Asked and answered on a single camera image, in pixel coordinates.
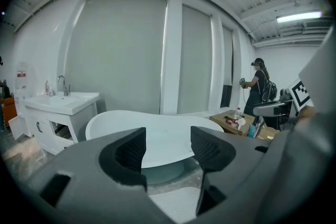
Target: bathtub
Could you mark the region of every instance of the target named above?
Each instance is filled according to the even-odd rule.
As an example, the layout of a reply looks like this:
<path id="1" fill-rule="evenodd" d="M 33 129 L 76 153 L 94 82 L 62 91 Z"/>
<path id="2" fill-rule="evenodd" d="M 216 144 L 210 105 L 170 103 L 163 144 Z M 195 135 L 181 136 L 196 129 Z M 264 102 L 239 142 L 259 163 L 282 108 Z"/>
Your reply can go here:
<path id="1" fill-rule="evenodd" d="M 224 132 L 215 122 L 195 116 L 154 115 L 113 110 L 93 117 L 86 127 L 86 139 L 146 127 L 146 153 L 142 168 L 175 163 L 194 156 L 190 127 L 200 126 Z"/>

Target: white wall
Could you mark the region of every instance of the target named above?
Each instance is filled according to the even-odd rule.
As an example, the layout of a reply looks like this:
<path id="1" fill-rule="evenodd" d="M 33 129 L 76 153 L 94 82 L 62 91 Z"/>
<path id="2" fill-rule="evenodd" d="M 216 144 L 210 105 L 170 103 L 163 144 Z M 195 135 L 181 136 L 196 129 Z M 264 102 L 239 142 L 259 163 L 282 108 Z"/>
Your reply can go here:
<path id="1" fill-rule="evenodd" d="M 85 0 L 56 0 L 54 3 L 48 4 L 42 8 L 33 18 L 31 18 L 16 34 L 13 45 L 13 65 L 12 73 L 14 74 L 14 66 L 19 61 L 26 61 L 29 65 L 28 86 L 33 94 L 41 94 L 44 92 L 45 81 L 48 80 L 55 87 L 56 78 L 60 74 L 64 74 L 66 56 L 71 38 L 72 30 L 85 4 Z M 181 5 L 187 5 L 198 9 L 199 11 L 212 16 L 212 31 L 213 31 L 213 65 L 212 65 L 212 80 L 211 92 L 209 97 L 209 111 L 199 113 L 197 115 L 207 116 L 218 113 L 220 100 L 222 96 L 223 81 L 224 81 L 224 59 L 223 52 L 224 39 L 222 33 L 222 25 L 233 31 L 234 43 L 234 78 L 233 78 L 233 94 L 230 107 L 235 109 L 240 106 L 244 109 L 243 90 L 239 87 L 240 78 L 244 77 L 247 80 L 251 78 L 250 63 L 255 59 L 254 49 L 250 43 L 249 37 L 245 31 L 225 12 L 218 9 L 206 0 L 178 0 L 171 2 L 171 7 L 168 12 L 182 10 Z M 169 18 L 176 20 L 176 25 L 182 25 L 182 16 L 167 15 L 168 24 Z M 178 54 L 169 53 L 167 46 L 171 44 L 170 39 L 175 41 L 177 48 L 181 49 L 181 32 L 176 29 L 167 31 L 167 35 L 174 35 L 174 38 L 166 36 L 166 44 L 164 48 L 164 61 L 162 68 L 162 85 L 163 92 L 161 93 L 161 104 L 172 103 L 173 106 L 163 107 L 163 112 L 174 114 L 177 109 L 178 95 L 177 85 L 169 83 L 178 83 L 179 79 L 172 79 L 168 76 L 165 67 L 175 65 L 178 59 Z"/>
<path id="2" fill-rule="evenodd" d="M 280 90 L 290 86 L 299 78 L 299 72 L 306 66 L 309 60 L 317 52 L 319 47 L 276 47 L 259 48 L 257 57 L 264 60 L 270 80 Z"/>
<path id="3" fill-rule="evenodd" d="M 14 88 L 14 74 L 13 74 L 13 45 L 14 45 L 14 27 L 3 25 L 0 23 L 0 56 L 4 63 L 0 66 L 0 80 L 7 81 L 7 86 L 12 93 Z"/>

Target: ceiling light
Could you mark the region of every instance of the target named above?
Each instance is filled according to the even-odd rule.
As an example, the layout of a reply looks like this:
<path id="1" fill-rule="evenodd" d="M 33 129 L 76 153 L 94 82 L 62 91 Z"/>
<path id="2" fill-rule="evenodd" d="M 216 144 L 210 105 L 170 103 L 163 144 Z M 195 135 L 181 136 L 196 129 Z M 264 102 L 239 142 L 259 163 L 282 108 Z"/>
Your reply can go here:
<path id="1" fill-rule="evenodd" d="M 280 16 L 277 17 L 277 21 L 279 24 L 290 22 L 292 20 L 304 20 L 304 19 L 313 19 L 313 18 L 320 18 L 322 17 L 322 12 L 306 12 L 300 14 L 293 14 L 287 16 Z"/>

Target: woman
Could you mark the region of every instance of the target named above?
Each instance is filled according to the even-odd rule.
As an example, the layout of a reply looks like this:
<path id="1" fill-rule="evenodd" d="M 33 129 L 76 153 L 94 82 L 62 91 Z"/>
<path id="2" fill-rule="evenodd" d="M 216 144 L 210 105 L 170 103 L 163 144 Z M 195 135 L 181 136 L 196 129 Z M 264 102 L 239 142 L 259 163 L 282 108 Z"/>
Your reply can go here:
<path id="1" fill-rule="evenodd" d="M 261 103 L 261 95 L 264 90 L 266 81 L 269 80 L 269 74 L 265 67 L 265 63 L 261 58 L 257 58 L 251 66 L 254 66 L 256 73 L 251 82 L 243 82 L 243 88 L 250 87 L 250 96 L 247 99 L 244 113 L 254 116 L 253 107 Z"/>

